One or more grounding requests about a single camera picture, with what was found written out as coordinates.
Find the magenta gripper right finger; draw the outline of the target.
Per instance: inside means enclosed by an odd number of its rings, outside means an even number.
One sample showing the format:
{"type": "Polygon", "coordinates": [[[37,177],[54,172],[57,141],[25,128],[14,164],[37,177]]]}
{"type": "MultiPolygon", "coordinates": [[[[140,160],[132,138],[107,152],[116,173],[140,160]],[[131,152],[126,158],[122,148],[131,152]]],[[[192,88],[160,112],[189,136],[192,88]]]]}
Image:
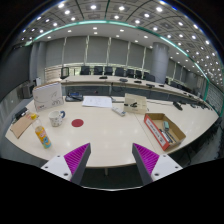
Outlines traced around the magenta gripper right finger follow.
{"type": "Polygon", "coordinates": [[[152,183],[182,169],[169,155],[158,155],[136,143],[132,145],[132,154],[143,185],[152,183]]]}

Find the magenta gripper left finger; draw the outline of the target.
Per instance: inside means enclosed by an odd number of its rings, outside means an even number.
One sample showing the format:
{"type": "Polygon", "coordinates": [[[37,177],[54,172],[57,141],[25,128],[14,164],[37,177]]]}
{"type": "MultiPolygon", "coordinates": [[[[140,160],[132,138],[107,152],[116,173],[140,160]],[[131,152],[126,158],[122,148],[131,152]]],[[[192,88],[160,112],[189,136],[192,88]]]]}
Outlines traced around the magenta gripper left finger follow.
{"type": "Polygon", "coordinates": [[[79,185],[90,154],[91,145],[87,143],[65,155],[55,156],[44,164],[42,169],[79,185]]]}

